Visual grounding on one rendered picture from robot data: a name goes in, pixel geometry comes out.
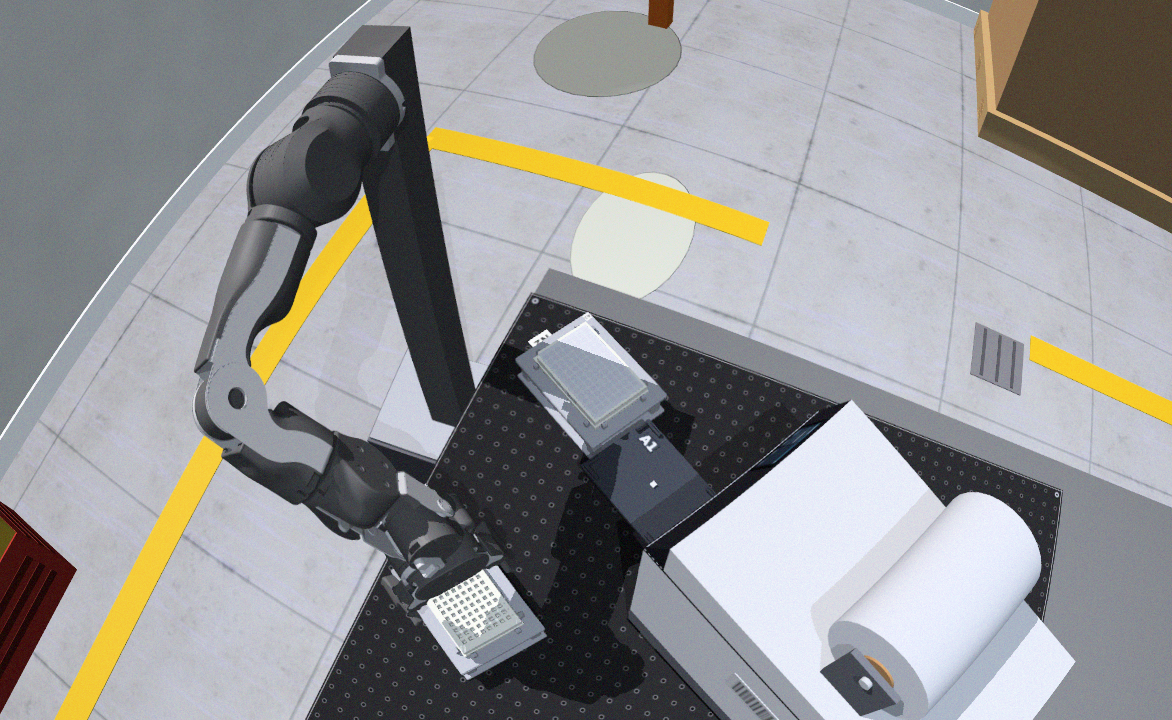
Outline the white roll of foil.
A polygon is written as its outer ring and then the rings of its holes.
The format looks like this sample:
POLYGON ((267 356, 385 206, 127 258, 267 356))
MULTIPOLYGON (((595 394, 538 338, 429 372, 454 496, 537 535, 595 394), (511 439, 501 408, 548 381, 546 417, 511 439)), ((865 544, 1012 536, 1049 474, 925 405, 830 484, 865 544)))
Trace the white roll of foil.
POLYGON ((965 675, 1040 580, 1040 546, 1018 514, 984 493, 953 498, 924 536, 830 625, 833 659, 859 650, 890 671, 920 720, 965 675))

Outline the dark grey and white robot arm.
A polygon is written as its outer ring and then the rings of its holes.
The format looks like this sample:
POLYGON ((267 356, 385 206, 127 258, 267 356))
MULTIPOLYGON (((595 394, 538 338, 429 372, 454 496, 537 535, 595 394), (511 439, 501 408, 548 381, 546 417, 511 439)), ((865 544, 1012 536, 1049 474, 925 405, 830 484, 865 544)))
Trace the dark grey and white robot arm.
POLYGON ((246 477, 304 503, 336 536, 362 536, 431 578, 462 543, 449 519, 452 505, 364 439, 329 430, 286 401, 270 409, 251 365, 254 337, 292 310, 315 227, 350 210, 364 167, 391 149, 406 115, 382 57, 336 55, 329 70, 292 133, 263 149, 248 170, 248 213, 214 296, 190 410, 203 436, 246 477))

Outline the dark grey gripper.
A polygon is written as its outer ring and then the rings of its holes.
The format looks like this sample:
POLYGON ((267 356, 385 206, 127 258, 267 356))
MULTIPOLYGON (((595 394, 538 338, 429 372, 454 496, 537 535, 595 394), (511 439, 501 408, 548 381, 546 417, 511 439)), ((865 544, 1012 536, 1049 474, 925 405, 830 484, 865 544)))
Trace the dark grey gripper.
POLYGON ((445 562, 445 568, 436 571, 431 578, 423 578, 421 571, 414 570, 407 561, 393 559, 393 557, 384 553, 391 568, 397 571, 400 582, 394 575, 388 575, 388 577, 382 577, 382 585, 384 585, 386 591, 388 591, 397 609, 409 614, 414 626, 420 626, 423 621, 417 610, 425 606, 427 602, 450 591, 455 585, 459 585, 462 582, 475 577, 478 571, 491 569, 499 564, 507 573, 515 573, 516 571, 516 566, 507 559, 507 544, 496 534, 493 525, 489 521, 482 519, 476 527, 475 519, 464 509, 457 495, 454 495, 454 493, 452 495, 443 493, 440 497, 447 500, 452 505, 454 516, 449 519, 452 521, 455 529, 462 536, 458 550, 455 550, 452 556, 443 561, 445 562), (478 541, 475 538, 475 530, 478 541))

